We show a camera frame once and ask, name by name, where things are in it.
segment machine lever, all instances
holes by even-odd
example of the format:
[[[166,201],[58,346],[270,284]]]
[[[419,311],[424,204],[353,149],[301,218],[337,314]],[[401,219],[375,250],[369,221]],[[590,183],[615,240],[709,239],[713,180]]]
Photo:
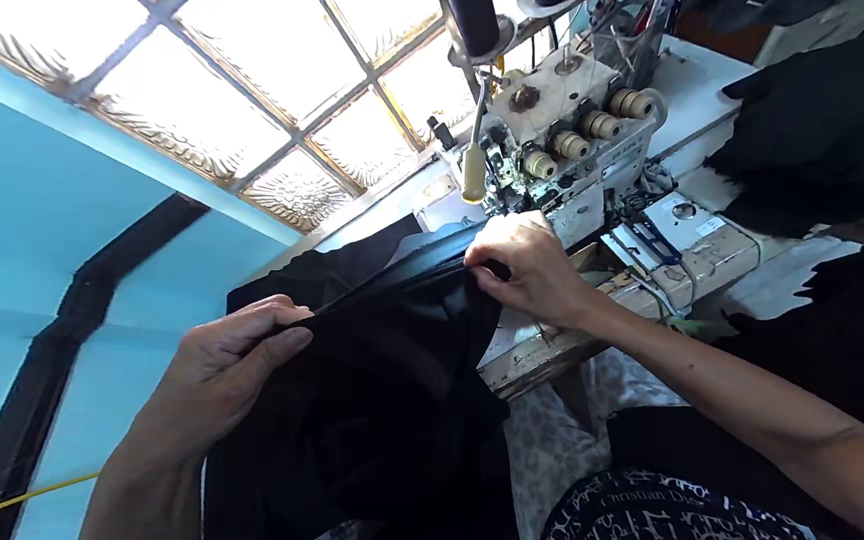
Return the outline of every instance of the machine lever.
[[[486,111],[486,91],[489,84],[483,80],[479,90],[479,103],[475,108],[475,124],[472,125],[472,139],[462,155],[462,201],[471,205],[482,202],[486,196],[486,153],[479,146],[479,129],[482,115]]]

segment frosted glass pane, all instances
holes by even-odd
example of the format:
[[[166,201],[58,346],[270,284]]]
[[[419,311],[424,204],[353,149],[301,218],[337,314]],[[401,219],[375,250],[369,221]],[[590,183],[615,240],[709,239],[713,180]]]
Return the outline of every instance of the frosted glass pane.
[[[283,157],[242,194],[304,233],[353,200],[299,148]]]
[[[41,75],[78,80],[148,16],[135,0],[0,0],[0,54]]]
[[[367,189],[386,179],[402,178],[416,167],[417,155],[394,122],[376,94],[366,92],[312,140]]]
[[[96,88],[100,112],[217,179],[285,144],[278,126],[159,27]]]
[[[365,79],[315,0],[190,0],[177,15],[299,123]]]
[[[426,118],[434,115],[449,127],[475,109],[475,100],[462,70],[449,63],[452,41],[443,31],[424,47],[390,70],[383,83],[424,141],[432,132]]]
[[[335,5],[369,60],[397,48],[442,14],[436,0],[335,0]]]

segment black garment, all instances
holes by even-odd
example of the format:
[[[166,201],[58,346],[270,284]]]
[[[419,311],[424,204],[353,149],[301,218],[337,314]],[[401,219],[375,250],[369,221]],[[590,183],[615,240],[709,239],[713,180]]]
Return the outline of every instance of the black garment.
[[[864,31],[722,92],[744,99],[734,135],[707,160],[743,186],[727,217],[789,238],[864,217]]]
[[[713,345],[812,392],[864,423],[864,247],[822,262],[797,296],[807,305],[767,321],[728,317],[739,334]]]
[[[791,26],[832,5],[833,0],[693,0],[685,4],[705,14],[708,26],[722,34],[750,24]]]
[[[811,536],[783,514],[768,507],[763,511],[741,498],[692,483],[691,478],[613,468],[570,487],[549,514],[541,537],[807,540]]]
[[[693,407],[627,408],[612,415],[606,426],[612,468],[640,467],[689,479],[758,508],[780,512],[836,540],[864,538],[768,459]]]
[[[208,456],[206,537],[315,538],[350,519],[385,537],[481,534],[480,452],[509,414],[475,370],[501,311],[462,264],[481,227],[295,323],[312,343]]]
[[[410,214],[339,249],[306,251],[281,270],[273,270],[229,292],[225,297],[226,311],[236,312],[274,294],[286,294],[296,306],[308,306],[315,312],[376,275],[389,262],[402,239],[422,231]]]

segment thread spool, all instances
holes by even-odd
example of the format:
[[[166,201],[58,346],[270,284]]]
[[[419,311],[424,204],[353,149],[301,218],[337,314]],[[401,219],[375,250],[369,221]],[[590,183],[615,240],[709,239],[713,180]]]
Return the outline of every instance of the thread spool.
[[[579,133],[564,130],[555,135],[555,151],[560,156],[579,161],[589,154],[589,143]]]
[[[637,118],[642,120],[652,114],[655,101],[641,92],[622,88],[608,100],[608,111],[620,118]]]
[[[622,123],[607,112],[593,110],[582,117],[579,129],[589,139],[612,141],[622,133]]]
[[[526,172],[542,180],[551,177],[559,169],[555,159],[542,150],[533,150],[526,154],[524,165]]]
[[[498,43],[498,20],[492,0],[448,0],[455,24],[459,27],[465,53],[485,55]]]

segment yellow handle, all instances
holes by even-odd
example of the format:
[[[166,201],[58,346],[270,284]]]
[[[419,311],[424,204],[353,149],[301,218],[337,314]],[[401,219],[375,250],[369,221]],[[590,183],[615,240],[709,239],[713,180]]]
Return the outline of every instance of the yellow handle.
[[[473,141],[462,157],[462,201],[477,205],[485,196],[486,153]]]

